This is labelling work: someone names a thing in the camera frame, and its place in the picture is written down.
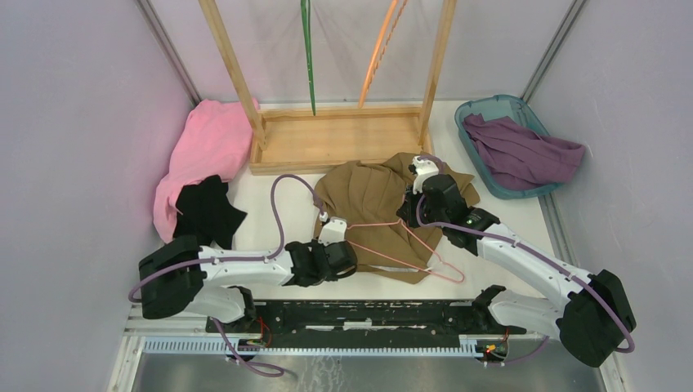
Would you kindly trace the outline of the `pink thin hanger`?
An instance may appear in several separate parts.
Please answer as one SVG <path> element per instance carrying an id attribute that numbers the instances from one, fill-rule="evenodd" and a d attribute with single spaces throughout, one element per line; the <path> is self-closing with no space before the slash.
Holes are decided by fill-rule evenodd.
<path id="1" fill-rule="evenodd" d="M 438 229 L 410 229 L 402 220 L 349 225 L 346 240 L 355 249 L 358 271 L 417 284 L 431 277 L 464 283 L 466 275 L 436 252 Z"/>

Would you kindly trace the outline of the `tan brown pleated skirt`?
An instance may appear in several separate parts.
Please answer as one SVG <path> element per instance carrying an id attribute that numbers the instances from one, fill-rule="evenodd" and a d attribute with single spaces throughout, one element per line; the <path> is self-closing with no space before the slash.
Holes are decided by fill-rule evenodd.
<path id="1" fill-rule="evenodd" d="M 405 188 L 414 182 L 409 165 L 412 153 L 398 153 L 384 163 L 350 161 L 335 167 L 315 185 L 318 199 L 331 217 L 348 226 L 400 220 L 396 211 Z"/>

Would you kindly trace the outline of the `orange wavy hanger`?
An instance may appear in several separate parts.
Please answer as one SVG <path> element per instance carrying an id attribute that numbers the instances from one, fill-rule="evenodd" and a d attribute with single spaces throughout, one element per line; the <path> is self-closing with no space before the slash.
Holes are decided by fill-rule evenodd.
<path id="1" fill-rule="evenodd" d="M 363 108 L 367 99 L 370 86 L 373 83 L 375 75 L 378 71 L 382 59 L 385 56 L 392 35 L 395 32 L 396 26 L 399 23 L 401 15 L 408 5 L 408 0 L 392 0 L 387 9 L 386 15 L 383 18 L 381 28 L 376 38 L 372 55 L 370 57 L 369 66 L 367 68 L 364 81 L 360 90 L 360 97 L 357 107 Z"/>

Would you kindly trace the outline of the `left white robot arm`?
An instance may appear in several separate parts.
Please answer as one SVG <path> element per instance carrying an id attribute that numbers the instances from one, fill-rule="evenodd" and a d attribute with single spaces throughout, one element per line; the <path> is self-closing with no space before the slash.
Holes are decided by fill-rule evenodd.
<path id="1" fill-rule="evenodd" d="M 347 278 L 356 269 L 357 256 L 346 241 L 291 242 L 278 253 L 239 252 L 202 246 L 186 235 L 140 260 L 140 281 L 129 298 L 140 303 L 144 319 L 187 312 L 247 332 L 257 321 L 253 284 L 311 287 Z"/>

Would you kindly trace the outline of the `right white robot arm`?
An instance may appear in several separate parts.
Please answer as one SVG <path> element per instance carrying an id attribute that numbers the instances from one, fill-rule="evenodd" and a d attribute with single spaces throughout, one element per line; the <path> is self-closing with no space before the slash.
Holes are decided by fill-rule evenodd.
<path id="1" fill-rule="evenodd" d="M 410 228 L 435 227 L 454 245 L 514 274 L 540 298 L 492 286 L 472 311 L 483 333 L 520 327 L 558 340 L 581 363 L 597 368 L 613 353 L 635 350 L 637 326 L 624 285 L 560 261 L 525 242 L 494 214 L 469 207 L 450 175 L 429 175 L 407 187 L 397 215 Z"/>

